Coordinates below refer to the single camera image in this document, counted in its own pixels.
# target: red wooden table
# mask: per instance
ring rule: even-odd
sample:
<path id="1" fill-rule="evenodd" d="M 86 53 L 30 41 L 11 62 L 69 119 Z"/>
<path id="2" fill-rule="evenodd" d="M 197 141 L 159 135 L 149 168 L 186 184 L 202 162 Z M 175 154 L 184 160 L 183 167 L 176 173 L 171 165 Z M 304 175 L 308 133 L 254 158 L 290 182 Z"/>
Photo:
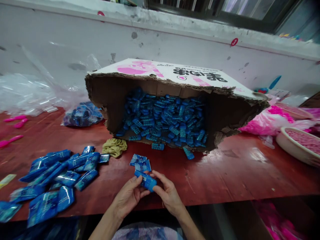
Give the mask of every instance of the red wooden table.
<path id="1" fill-rule="evenodd" d="M 8 174 L 17 176 L 0 189 L 0 200 L 26 183 L 18 179 L 26 175 L 31 162 L 47 152 L 70 149 L 81 153 L 88 145 L 101 152 L 102 144 L 111 135 L 103 123 L 87 128 L 60 126 L 64 112 L 42 113 L 29 117 L 21 129 L 2 120 L 0 140 L 23 134 L 24 138 L 0 149 L 0 180 Z M 212 204 L 284 196 L 320 194 L 319 170 L 308 166 L 283 151 L 276 143 L 272 150 L 256 136 L 239 134 L 226 138 L 218 149 L 204 155 L 195 152 L 195 159 L 187 160 L 181 149 L 165 147 L 164 151 L 150 145 L 128 142 L 128 149 L 118 159 L 99 165 L 99 176 L 82 192 L 75 190 L 76 202 L 58 217 L 104 213 L 124 183 L 133 176 L 129 162 L 134 153 L 147 156 L 152 169 L 164 173 L 175 184 L 185 205 Z M 28 202 L 13 217 L 26 220 Z M 163 208 L 155 194 L 143 198 L 136 209 Z"/>

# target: red sticker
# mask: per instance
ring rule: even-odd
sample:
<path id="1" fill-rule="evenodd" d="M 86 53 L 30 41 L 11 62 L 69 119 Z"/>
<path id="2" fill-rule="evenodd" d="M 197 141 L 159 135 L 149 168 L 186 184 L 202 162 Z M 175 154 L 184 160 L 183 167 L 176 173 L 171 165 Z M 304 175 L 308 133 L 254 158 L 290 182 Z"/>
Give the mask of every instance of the red sticker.
<path id="1" fill-rule="evenodd" d="M 99 11 L 97 15 L 104 16 L 104 13 L 102 11 Z"/>
<path id="2" fill-rule="evenodd" d="M 233 39 L 231 42 L 231 47 L 235 46 L 237 43 L 238 43 L 238 39 L 237 38 Z"/>

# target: pink pills in bowl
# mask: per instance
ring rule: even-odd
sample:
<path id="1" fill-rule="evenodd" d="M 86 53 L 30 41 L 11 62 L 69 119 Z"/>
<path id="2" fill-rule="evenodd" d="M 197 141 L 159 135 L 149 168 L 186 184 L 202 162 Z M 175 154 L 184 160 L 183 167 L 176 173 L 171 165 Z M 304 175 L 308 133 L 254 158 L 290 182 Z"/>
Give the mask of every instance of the pink pills in bowl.
<path id="1" fill-rule="evenodd" d="M 281 128 L 276 137 L 279 146 L 291 156 L 320 167 L 320 138 L 296 128 Z"/>
<path id="2" fill-rule="evenodd" d="M 311 113 L 308 113 L 300 108 L 292 107 L 292 106 L 285 104 L 285 103 L 282 103 L 282 102 L 276 102 L 275 105 L 282 108 L 282 110 L 284 112 L 289 113 L 290 116 L 296 120 L 313 118 L 313 115 Z"/>

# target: rag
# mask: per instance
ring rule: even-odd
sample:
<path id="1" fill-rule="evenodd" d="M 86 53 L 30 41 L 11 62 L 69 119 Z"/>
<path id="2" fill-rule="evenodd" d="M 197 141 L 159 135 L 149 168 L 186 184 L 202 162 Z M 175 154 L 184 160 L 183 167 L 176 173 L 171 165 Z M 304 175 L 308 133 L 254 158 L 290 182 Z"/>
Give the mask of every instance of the rag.
<path id="1" fill-rule="evenodd" d="M 123 139 L 111 138 L 102 145 L 102 153 L 109 153 L 114 158 L 119 157 L 125 150 L 127 150 L 127 142 Z"/>

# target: torn cardboard box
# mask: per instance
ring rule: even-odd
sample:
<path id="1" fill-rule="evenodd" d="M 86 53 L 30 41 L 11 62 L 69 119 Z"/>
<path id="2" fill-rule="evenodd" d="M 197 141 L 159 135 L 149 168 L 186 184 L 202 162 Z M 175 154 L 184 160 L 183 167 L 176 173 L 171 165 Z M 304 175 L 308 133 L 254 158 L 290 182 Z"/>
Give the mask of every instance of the torn cardboard box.
<path id="1" fill-rule="evenodd" d="M 264 94 L 251 91 L 222 71 L 201 67 L 126 59 L 90 72 L 85 80 L 90 100 L 102 109 L 105 125 L 114 135 L 123 125 L 126 95 L 139 86 L 157 96 L 204 97 L 208 138 L 206 148 L 196 148 L 199 151 L 217 148 L 224 137 L 239 133 L 239 127 L 269 106 Z M 120 138 L 128 140 L 134 135 L 128 130 Z"/>

